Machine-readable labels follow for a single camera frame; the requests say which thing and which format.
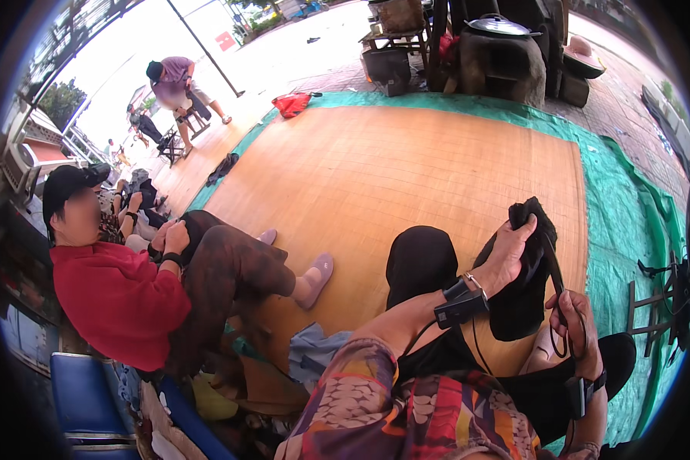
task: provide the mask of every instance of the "colorful patterned shirt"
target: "colorful patterned shirt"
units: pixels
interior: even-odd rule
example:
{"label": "colorful patterned shirt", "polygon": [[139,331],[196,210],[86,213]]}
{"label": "colorful patterned shirt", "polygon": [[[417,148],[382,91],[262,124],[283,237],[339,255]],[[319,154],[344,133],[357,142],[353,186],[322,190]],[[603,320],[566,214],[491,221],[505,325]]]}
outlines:
{"label": "colorful patterned shirt", "polygon": [[[275,458],[556,458],[540,449],[534,428],[493,377],[465,371],[394,387],[397,377],[382,342],[345,344]],[[598,450],[589,443],[561,458],[595,460]]]}

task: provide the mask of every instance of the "purple shirt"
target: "purple shirt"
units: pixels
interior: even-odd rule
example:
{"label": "purple shirt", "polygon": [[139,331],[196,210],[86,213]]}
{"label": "purple shirt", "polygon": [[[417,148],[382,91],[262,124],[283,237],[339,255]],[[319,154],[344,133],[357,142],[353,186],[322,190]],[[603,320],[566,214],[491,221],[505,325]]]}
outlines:
{"label": "purple shirt", "polygon": [[161,77],[156,85],[152,85],[154,94],[158,99],[172,99],[178,93],[184,91],[187,69],[194,63],[188,57],[172,56],[161,60],[166,75]]}

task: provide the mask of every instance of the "pot lid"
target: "pot lid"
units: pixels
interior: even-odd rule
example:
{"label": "pot lid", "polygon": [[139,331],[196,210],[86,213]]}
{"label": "pot lid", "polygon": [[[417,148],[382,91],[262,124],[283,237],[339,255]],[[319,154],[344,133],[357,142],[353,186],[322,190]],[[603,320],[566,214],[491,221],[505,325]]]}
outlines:
{"label": "pot lid", "polygon": [[473,29],[515,37],[525,37],[532,33],[523,25],[509,21],[496,13],[480,16],[480,19],[473,19],[467,23]]}

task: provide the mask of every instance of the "red sign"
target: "red sign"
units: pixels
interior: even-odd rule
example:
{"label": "red sign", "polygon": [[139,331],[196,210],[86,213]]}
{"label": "red sign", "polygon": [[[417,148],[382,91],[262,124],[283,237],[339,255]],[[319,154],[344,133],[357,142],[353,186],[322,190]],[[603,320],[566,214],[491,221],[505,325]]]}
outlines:
{"label": "red sign", "polygon": [[227,51],[230,49],[230,46],[235,45],[235,40],[232,39],[230,32],[222,32],[222,34],[219,35],[215,41],[220,45],[220,49],[222,51]]}

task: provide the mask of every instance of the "tiled pavement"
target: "tiled pavement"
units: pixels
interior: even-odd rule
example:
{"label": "tiled pavement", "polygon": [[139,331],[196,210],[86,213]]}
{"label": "tiled pavement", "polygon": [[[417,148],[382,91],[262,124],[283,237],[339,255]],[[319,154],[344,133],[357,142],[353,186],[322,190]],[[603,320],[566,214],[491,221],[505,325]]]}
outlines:
{"label": "tiled pavement", "polygon": [[[590,80],[587,105],[578,108],[548,99],[544,111],[567,118],[593,133],[613,138],[646,177],[669,192],[677,206],[684,210],[690,186],[677,158],[664,149],[656,122],[642,104],[644,74],[610,51],[599,47],[595,51],[608,69],[601,77]],[[409,61],[414,68],[422,68],[418,54],[410,56]],[[411,87],[418,91],[423,78],[417,76],[414,69],[412,75]],[[322,75],[295,80],[291,86],[296,90],[376,90],[366,80],[359,60],[346,62]]]}

